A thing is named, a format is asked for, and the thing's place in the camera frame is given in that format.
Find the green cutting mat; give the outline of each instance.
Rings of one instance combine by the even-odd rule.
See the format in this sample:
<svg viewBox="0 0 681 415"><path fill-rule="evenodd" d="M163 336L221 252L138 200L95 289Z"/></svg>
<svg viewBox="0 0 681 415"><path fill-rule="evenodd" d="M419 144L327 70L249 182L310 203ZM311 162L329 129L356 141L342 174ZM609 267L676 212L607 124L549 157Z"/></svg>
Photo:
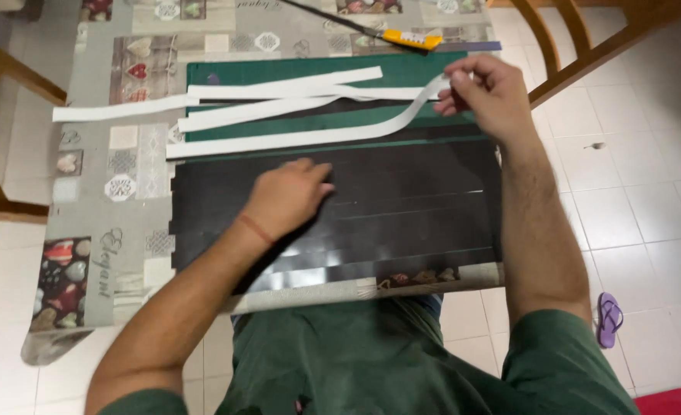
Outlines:
<svg viewBox="0 0 681 415"><path fill-rule="evenodd" d="M402 87L425 86L451 62L466 56L465 52L437 52L427 56L415 54L354 56L350 58L285 59L277 61L244 61L222 63L189 63L187 65L188 85L210 85L208 78L217 76L220 85L250 85L318 75L332 71L355 70L370 66L381 66L384 76L379 79L349 83L359 87ZM303 118L254 121L190 132L185 135L187 142L207 139L250 137L266 134L280 134L298 131L314 131L328 128L366 126L388 120L409 106L384 106L347 111L335 114L312 115ZM471 114L441 118L433 109L433 103L425 104L409 127L446 126L451 124L474 123ZM187 112L204 111L213 107L187 108Z"/></svg>

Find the hairy arm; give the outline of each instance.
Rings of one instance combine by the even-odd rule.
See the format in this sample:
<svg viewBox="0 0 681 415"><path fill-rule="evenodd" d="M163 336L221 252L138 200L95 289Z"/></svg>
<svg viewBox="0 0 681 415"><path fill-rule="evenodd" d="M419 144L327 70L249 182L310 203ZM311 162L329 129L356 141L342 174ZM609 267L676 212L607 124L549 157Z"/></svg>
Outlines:
<svg viewBox="0 0 681 415"><path fill-rule="evenodd" d="M441 92L436 110L453 115L473 109L479 126L501 150L510 324L539 309L561 309L590 324L584 260L532 122L522 72L492 56L476 55L451 63L445 73L451 90Z"/></svg>
<svg viewBox="0 0 681 415"><path fill-rule="evenodd" d="M131 392L182 393L181 371L245 272L275 241L317 211L330 191L329 165L299 159L256 181L243 215L128 322L107 351L87 392L86 414Z"/></svg>

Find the red string bracelet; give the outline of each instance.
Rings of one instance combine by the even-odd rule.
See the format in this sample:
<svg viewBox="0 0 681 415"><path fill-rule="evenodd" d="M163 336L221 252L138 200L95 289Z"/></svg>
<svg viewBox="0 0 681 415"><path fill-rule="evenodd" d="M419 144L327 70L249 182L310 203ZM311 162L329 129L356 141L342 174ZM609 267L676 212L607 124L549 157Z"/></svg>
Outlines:
<svg viewBox="0 0 681 415"><path fill-rule="evenodd" d="M243 222L247 227L251 228L251 230L253 230L253 232L255 232L258 236L260 236L262 240L265 240L267 244L269 245L274 244L275 241L273 240L271 235L269 235L268 233L266 233L266 231L261 229L261 227L258 226L257 223L253 222L253 219L249 218L245 213L241 213L240 216L238 216L238 220Z"/></svg>

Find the table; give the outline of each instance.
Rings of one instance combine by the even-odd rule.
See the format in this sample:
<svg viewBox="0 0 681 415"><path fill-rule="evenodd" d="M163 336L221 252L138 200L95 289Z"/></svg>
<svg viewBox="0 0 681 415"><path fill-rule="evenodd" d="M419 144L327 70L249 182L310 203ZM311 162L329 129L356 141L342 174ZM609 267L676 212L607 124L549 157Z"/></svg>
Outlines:
<svg viewBox="0 0 681 415"><path fill-rule="evenodd" d="M86 0L68 104L77 107L184 93L186 64L392 52L389 46L275 0ZM434 31L445 42L494 39L483 0L313 0L371 27ZM96 327L129 320L173 277L167 143L184 110L63 126L40 283L23 360L46 365ZM377 289L376 278L231 297L241 314L410 293L502 285L500 264L461 267L459 279ZM421 276L428 281L436 277Z"/></svg>

